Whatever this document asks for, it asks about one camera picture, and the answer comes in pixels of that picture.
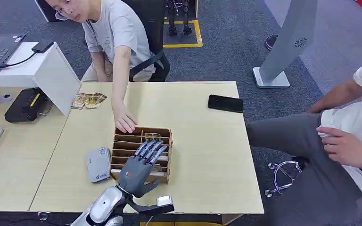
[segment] wooden slot organizer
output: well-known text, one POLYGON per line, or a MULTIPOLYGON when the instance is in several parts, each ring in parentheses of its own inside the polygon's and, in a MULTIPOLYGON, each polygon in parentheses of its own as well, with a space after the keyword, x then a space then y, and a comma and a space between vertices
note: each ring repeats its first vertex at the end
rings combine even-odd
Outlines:
MULTIPOLYGON (((115 137, 113 141, 112 161, 110 164, 110 170, 121 170, 128 160, 128 158, 134 154, 137 148, 145 141, 145 133, 158 133, 160 139, 163 140, 163 145, 168 148, 161 155, 168 155, 168 160, 157 160, 156 164, 160 164, 161 171, 165 173, 164 176, 152 176, 147 178, 146 182, 152 181, 154 178, 159 178, 160 183, 167 183, 170 177, 170 162, 171 151, 173 147, 172 134, 170 129, 160 128, 145 128, 136 127, 133 133, 123 133, 116 129, 115 137)), ((116 179, 118 173, 111 172, 111 175, 116 179)))

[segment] humanoid robot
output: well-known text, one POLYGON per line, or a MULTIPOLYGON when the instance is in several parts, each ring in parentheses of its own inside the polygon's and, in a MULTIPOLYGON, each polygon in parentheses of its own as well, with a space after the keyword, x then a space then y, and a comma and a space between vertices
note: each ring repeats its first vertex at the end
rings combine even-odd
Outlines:
POLYGON ((153 206, 139 206, 133 201, 134 196, 140 198, 159 184, 157 178, 148 184, 145 181, 158 157, 166 149, 166 146, 159 148, 160 144, 157 141, 141 144, 118 174, 117 185, 107 188, 71 226, 122 226, 126 204, 146 216, 174 211, 171 196, 158 198, 157 204, 153 206))
POLYGON ((184 12, 184 34, 188 35, 192 33, 192 29, 188 25, 188 0, 167 0, 166 7, 168 8, 168 19, 169 19, 169 34, 170 36, 177 35, 177 28, 175 27, 175 15, 179 16, 178 8, 182 8, 184 12))

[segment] woman's arm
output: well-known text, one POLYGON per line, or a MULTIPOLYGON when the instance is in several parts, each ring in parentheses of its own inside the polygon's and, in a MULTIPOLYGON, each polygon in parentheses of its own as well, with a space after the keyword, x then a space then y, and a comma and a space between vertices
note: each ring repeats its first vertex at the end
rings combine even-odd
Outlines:
POLYGON ((113 59, 112 110, 116 128, 124 133, 132 133, 137 125, 137 121, 124 105, 124 96, 127 91, 130 74, 130 56, 131 48, 128 46, 118 46, 115 48, 115 57, 113 59))
POLYGON ((306 112, 320 113, 322 110, 347 104, 359 97, 362 97, 362 87, 353 79, 349 79, 332 89, 306 112))
POLYGON ((92 62, 98 76, 98 82, 107 82, 107 76, 105 72, 105 56, 103 52, 91 53, 92 62))

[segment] gray t-shirt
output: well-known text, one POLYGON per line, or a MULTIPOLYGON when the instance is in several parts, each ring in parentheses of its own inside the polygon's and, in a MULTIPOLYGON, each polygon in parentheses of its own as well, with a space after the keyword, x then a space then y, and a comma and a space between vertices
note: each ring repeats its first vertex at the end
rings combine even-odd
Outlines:
MULTIPOLYGON (((113 63, 115 48, 128 46, 132 52, 130 69, 151 57, 145 28, 135 12, 121 0, 102 0, 100 18, 82 23, 91 53, 104 51, 113 63)), ((155 72, 153 65, 134 76, 134 81, 148 81, 155 72)))

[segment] wooden table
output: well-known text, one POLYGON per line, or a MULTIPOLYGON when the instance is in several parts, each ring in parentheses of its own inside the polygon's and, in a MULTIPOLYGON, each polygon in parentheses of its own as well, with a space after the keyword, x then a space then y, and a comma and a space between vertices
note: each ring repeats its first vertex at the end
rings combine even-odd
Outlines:
MULTIPOLYGON (((98 109, 71 110, 30 211, 82 212, 115 185, 113 179, 90 183, 85 163, 88 151, 112 147, 111 88, 83 83, 81 92, 101 92, 108 100, 98 109)), ((236 83, 129 84, 125 103, 139 125, 173 133, 170 183, 136 203, 155 204, 157 197, 171 195, 180 214, 264 213, 243 115, 207 108, 210 94, 238 97, 236 83)), ((124 212, 135 211, 127 206, 124 212)))
MULTIPOLYGON (((0 95, 13 100, 21 88, 0 88, 0 95)), ((0 103, 0 211, 28 211, 42 180, 50 157, 66 122, 53 107, 48 116, 35 122, 13 124, 4 114, 12 104, 0 103)))

